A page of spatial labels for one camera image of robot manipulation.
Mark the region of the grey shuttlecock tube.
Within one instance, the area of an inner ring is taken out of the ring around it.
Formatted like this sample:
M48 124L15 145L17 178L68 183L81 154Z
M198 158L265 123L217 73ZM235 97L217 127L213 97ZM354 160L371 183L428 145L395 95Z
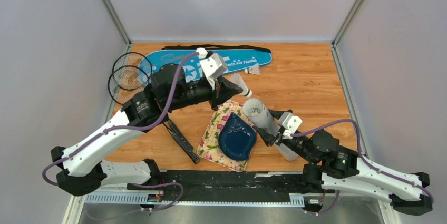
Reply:
M270 133L276 132L278 125L272 115L269 113L268 109L263 104L263 110L258 116L255 117L248 117L248 119L252 122L254 126L257 126L259 128L265 129ZM285 156L285 154L282 152L282 150L277 146L273 145L277 151L285 158L287 161L294 161L298 158L298 156L294 155L294 153L291 153L288 156Z

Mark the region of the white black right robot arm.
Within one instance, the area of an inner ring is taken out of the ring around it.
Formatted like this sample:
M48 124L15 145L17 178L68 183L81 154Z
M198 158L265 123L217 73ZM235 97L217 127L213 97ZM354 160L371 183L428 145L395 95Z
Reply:
M252 119L265 145L283 145L307 163L300 178L304 192L334 190L369 196L388 203L393 210L411 216L432 211L434 198L427 190L430 176L425 172L404 173L377 164L361 152L346 148L325 129L349 122L356 137L360 128L352 119L336 120L307 132L299 132L302 120L291 110L264 110Z

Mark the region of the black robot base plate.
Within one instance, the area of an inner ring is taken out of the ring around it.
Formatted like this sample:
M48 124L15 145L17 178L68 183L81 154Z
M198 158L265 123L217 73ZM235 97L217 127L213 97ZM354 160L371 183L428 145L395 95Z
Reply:
M291 193L323 194L322 189L304 185L300 172L167 170L153 184L169 182L183 185L181 201L277 203L289 202Z

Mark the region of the white shuttlecock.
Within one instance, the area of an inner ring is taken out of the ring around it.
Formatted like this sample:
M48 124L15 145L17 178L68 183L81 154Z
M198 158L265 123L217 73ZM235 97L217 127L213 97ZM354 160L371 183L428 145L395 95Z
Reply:
M250 67L244 69L244 73L245 74L261 75L259 63L256 63L253 66L250 66Z
M239 73L235 73L229 77L229 81L236 84L239 88L242 89L242 92L240 95L244 96L245 98L250 98L252 96L251 89L247 86L245 81L243 80L242 76Z
M248 117L258 116L263 110L263 103L259 99L249 99L247 100L243 107L243 113Z

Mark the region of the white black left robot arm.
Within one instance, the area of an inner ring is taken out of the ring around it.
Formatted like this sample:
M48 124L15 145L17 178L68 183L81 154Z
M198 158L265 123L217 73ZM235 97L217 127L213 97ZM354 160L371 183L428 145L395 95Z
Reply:
M73 196L89 194L100 187L127 184L156 189L160 170L152 159L135 163L106 161L107 155L121 145L168 121L173 110L208 102L213 110L235 95L251 96L241 76L229 79L222 68L211 67L211 75L186 81L178 64L166 64L151 75L151 82L127 100L106 124L80 143L54 147L52 161L60 168L55 185Z

